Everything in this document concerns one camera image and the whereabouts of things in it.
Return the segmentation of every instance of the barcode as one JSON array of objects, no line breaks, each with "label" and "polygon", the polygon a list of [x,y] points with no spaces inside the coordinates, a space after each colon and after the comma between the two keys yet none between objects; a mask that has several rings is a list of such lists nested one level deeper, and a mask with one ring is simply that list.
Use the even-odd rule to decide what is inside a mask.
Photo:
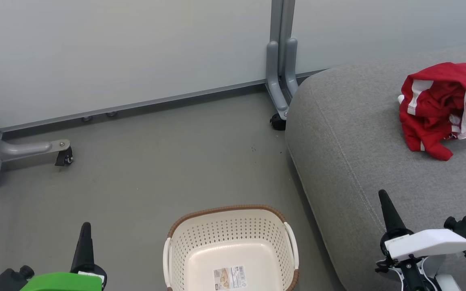
[{"label": "barcode", "polygon": [[244,266],[238,267],[238,272],[240,273],[240,280],[246,280],[246,273],[244,273]]}]

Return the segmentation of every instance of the gray sofa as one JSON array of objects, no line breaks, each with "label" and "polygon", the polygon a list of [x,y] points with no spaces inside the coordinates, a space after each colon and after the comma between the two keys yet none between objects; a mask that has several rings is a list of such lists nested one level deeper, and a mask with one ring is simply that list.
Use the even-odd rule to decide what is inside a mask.
[{"label": "gray sofa", "polygon": [[[385,232],[377,191],[387,190],[414,232],[466,215],[466,140],[447,141],[448,162],[411,152],[397,96],[408,74],[452,61],[466,46],[332,68],[307,78],[290,105],[286,139],[335,271],[348,291],[398,291],[374,272]],[[466,259],[441,273],[466,291]]]}]

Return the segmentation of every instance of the gray floor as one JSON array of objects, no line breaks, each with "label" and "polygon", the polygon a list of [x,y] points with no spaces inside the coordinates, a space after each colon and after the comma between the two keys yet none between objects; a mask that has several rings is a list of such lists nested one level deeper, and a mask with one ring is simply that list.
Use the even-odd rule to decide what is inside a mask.
[{"label": "gray floor", "polygon": [[284,133],[268,124],[273,113],[267,94],[251,90],[19,133],[28,136],[12,142],[70,139],[75,161],[54,167],[48,155],[4,164],[0,272],[23,264],[36,274],[68,271],[89,221],[95,261],[109,275],[106,290],[165,290],[161,253],[179,217],[260,203],[279,209],[294,229],[296,290],[342,290]]}]

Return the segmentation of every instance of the basket bottom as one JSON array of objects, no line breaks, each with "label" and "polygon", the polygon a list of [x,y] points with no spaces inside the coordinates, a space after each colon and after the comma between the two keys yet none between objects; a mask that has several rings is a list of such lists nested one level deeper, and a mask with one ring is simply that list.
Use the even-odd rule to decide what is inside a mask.
[{"label": "basket bottom", "polygon": [[[185,291],[284,289],[277,255],[272,245],[261,239],[226,241],[198,247],[187,256],[185,265]],[[221,278],[217,276],[228,283],[220,284]]]}]

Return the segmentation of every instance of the brown basket rim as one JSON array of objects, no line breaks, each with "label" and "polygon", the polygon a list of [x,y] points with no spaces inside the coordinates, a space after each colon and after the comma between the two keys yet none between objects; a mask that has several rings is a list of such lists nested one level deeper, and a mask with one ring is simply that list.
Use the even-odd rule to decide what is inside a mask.
[{"label": "brown basket rim", "polygon": [[[219,212],[225,212],[225,211],[231,211],[231,210],[267,210],[267,211],[274,213],[282,221],[282,223],[287,222],[287,220],[285,219],[283,214],[281,214],[281,212],[267,205],[252,204],[252,205],[233,205],[233,206],[217,207],[217,208],[212,208],[208,210],[201,210],[198,212],[193,212],[193,213],[190,213],[190,214],[187,214],[181,217],[170,228],[170,231],[168,232],[168,237],[172,238],[172,236],[174,235],[174,232],[176,231],[176,228],[179,225],[181,225],[181,223],[187,221],[188,219],[200,217],[200,216],[207,215],[207,214],[219,213]],[[294,288],[296,287],[296,284],[298,284],[298,278],[299,278],[299,270],[295,269],[294,276],[292,277],[292,282],[290,282],[290,286],[287,288],[286,291],[294,290]],[[172,287],[168,287],[167,291],[173,291]]]}]

